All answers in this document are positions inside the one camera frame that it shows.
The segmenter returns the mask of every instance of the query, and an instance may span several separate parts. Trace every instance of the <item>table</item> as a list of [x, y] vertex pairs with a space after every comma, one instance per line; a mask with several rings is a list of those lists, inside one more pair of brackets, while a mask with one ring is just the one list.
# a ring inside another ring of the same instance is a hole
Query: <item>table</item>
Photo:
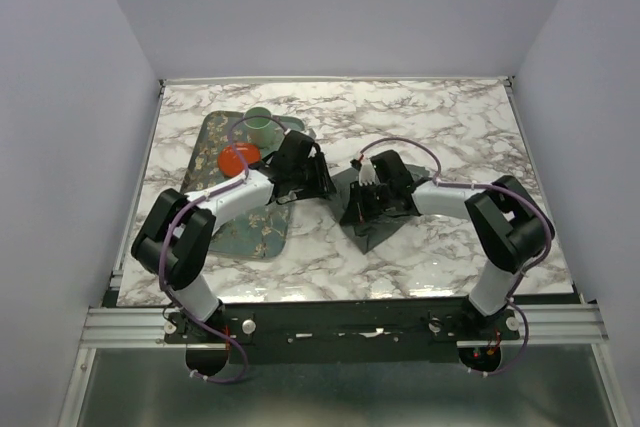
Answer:
[[[510, 173], [543, 205], [501, 80], [279, 82], [170, 85], [165, 89], [139, 203], [122, 266], [120, 306], [166, 302], [156, 277], [129, 254], [158, 194], [179, 188], [204, 117], [215, 110], [264, 106], [314, 129], [331, 174], [364, 145], [394, 135], [420, 141], [440, 157], [443, 179], [491, 182]], [[432, 168], [419, 149], [388, 144], [405, 163]], [[225, 302], [361, 300], [464, 295], [484, 254], [470, 222], [423, 216], [363, 255], [319, 200], [293, 209], [287, 243], [271, 261], [210, 254], [207, 283]], [[557, 242], [519, 293], [571, 292]]]

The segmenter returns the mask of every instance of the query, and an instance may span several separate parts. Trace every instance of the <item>gray wall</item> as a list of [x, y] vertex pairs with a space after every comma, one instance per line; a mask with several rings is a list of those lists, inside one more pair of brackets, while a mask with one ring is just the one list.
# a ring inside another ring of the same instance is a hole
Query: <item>gray wall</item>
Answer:
[[54, 425], [158, 84], [116, 0], [0, 0], [0, 425]]
[[557, 0], [118, 0], [163, 78], [513, 74]]
[[640, 0], [560, 0], [517, 76], [579, 287], [595, 294], [640, 425]]

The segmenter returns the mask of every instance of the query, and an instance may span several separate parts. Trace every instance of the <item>tray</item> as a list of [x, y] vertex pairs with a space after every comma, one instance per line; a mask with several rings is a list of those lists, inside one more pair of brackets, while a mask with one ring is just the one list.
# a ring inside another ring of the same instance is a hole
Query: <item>tray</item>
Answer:
[[[218, 154], [228, 145], [229, 127], [242, 116], [241, 112], [219, 110], [205, 117], [182, 181], [181, 192], [206, 189], [228, 180], [218, 168]], [[277, 118], [292, 130], [305, 130], [304, 122], [296, 117]], [[315, 138], [313, 131], [307, 131], [307, 134]], [[260, 149], [262, 157], [276, 150], [283, 138], [283, 132], [277, 129], [273, 144]], [[249, 142], [247, 129], [243, 124], [235, 128], [234, 141]], [[273, 203], [247, 211], [222, 226], [211, 239], [209, 251], [257, 259], [277, 256], [286, 242], [292, 208], [292, 205]]]

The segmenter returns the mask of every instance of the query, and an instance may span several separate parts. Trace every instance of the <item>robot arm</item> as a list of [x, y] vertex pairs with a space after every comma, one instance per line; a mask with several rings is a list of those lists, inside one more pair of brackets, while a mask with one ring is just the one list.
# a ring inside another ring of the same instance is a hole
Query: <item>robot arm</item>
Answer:
[[169, 225], [189, 202], [206, 198], [173, 231], [165, 270], [175, 297], [201, 321], [207, 321], [222, 305], [201, 274], [215, 232], [239, 214], [278, 199], [323, 198], [335, 192], [318, 144], [297, 131], [289, 131], [277, 151], [250, 165], [244, 182], [232, 188], [237, 184], [238, 178], [233, 178], [184, 195], [174, 189], [162, 192], [131, 247], [132, 256], [158, 275]]
[[[525, 262], [545, 246], [540, 219], [518, 201], [499, 192], [441, 187], [429, 178], [415, 181], [395, 151], [382, 152], [372, 157], [371, 162], [379, 183], [351, 185], [349, 204], [340, 224], [356, 225], [375, 222], [384, 216], [407, 215], [444, 215], [471, 220], [488, 260], [465, 301], [464, 314], [470, 325], [490, 322], [505, 307]], [[537, 208], [514, 177], [503, 176], [493, 184]], [[544, 218], [553, 237], [553, 227]]]

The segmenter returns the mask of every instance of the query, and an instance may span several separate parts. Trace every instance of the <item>red plastic disc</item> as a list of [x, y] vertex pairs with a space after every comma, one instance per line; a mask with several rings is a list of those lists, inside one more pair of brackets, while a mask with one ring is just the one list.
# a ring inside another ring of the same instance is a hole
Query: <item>red plastic disc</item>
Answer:
[[[236, 142], [236, 148], [248, 164], [258, 162], [262, 156], [260, 150], [247, 142]], [[235, 177], [242, 172], [242, 162], [230, 145], [227, 145], [218, 155], [218, 167], [227, 177]]]

